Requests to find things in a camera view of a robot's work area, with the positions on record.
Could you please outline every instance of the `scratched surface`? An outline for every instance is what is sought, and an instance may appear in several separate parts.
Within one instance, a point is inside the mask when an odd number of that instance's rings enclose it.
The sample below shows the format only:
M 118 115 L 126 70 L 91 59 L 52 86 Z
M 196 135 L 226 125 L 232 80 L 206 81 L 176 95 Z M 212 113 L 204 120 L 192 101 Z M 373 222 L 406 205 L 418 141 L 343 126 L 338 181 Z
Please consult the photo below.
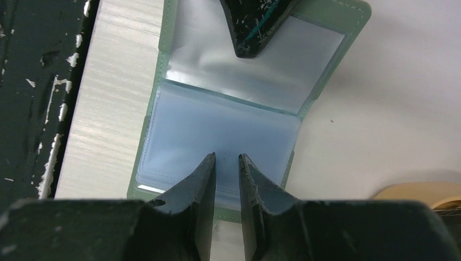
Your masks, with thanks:
M 97 5 L 0 1 L 0 212 L 53 191 Z
M 221 0 L 235 54 L 254 58 L 300 0 Z

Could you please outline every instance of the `green leather cover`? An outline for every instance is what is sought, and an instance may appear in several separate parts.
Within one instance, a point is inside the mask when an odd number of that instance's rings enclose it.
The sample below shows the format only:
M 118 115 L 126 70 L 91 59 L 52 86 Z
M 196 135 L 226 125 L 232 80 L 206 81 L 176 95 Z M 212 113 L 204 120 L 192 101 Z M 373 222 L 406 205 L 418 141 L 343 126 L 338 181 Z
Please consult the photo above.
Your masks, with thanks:
M 144 139 L 146 137 L 146 132 L 152 115 L 152 108 L 155 100 L 155 94 L 157 92 L 157 87 L 160 80 L 165 78 L 167 65 L 169 62 L 169 52 L 173 39 L 173 31 L 175 28 L 178 1 L 180 0 L 165 0 L 164 2 L 163 20 L 158 46 L 159 54 L 157 58 L 157 67 L 155 70 L 154 84 L 151 98 L 147 106 L 147 113 L 144 118 L 144 125 L 141 132 L 141 138 L 139 141 L 138 152 L 136 154 L 136 160 L 133 167 L 133 173 L 130 179 L 127 198 L 147 201 L 160 195 L 156 192 L 137 188 L 135 178 Z M 324 75 L 322 75 L 320 80 L 317 82 L 311 91 L 309 98 L 306 100 L 300 112 L 298 113 L 298 116 L 303 119 L 310 105 L 319 97 L 323 88 L 333 74 L 335 68 L 341 62 L 347 50 L 369 20 L 371 16 L 371 8 L 366 2 L 360 0 L 301 0 L 292 16 L 345 35 L 341 45 L 332 58 L 332 62 L 330 62 L 328 65 L 329 68 L 325 70 Z M 291 154 L 290 161 L 286 168 L 281 185 L 282 188 L 285 188 L 293 156 L 294 153 Z M 241 222 L 240 212 L 236 210 L 216 207 L 214 215 L 217 219 L 220 220 Z

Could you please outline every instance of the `wood grain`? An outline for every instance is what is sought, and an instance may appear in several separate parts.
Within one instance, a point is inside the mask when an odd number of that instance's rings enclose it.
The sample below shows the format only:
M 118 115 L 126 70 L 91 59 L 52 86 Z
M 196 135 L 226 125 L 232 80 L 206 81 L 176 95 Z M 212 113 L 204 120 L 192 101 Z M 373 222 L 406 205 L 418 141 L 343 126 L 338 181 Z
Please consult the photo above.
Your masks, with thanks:
M 102 1 L 56 197 L 126 196 L 162 12 L 160 0 Z

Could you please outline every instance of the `card holder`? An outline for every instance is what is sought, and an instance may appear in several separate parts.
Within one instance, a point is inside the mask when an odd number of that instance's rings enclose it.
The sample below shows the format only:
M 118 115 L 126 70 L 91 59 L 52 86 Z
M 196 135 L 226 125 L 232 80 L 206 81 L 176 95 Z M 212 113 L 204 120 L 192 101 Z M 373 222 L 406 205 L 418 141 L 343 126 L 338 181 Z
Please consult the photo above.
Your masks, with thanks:
M 362 1 L 301 0 L 241 59 L 219 0 L 166 0 L 128 198 L 154 198 L 215 152 L 215 216 L 239 222 L 238 155 L 284 187 L 301 121 L 370 15 Z

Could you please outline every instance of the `beige tape roll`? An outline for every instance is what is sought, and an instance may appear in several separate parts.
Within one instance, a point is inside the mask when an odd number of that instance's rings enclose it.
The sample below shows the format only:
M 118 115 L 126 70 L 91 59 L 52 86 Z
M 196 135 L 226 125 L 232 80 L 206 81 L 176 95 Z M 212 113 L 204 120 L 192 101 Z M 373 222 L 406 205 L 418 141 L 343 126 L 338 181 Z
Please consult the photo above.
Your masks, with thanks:
M 392 185 L 379 192 L 376 200 L 418 200 L 431 209 L 461 208 L 461 183 L 409 182 Z

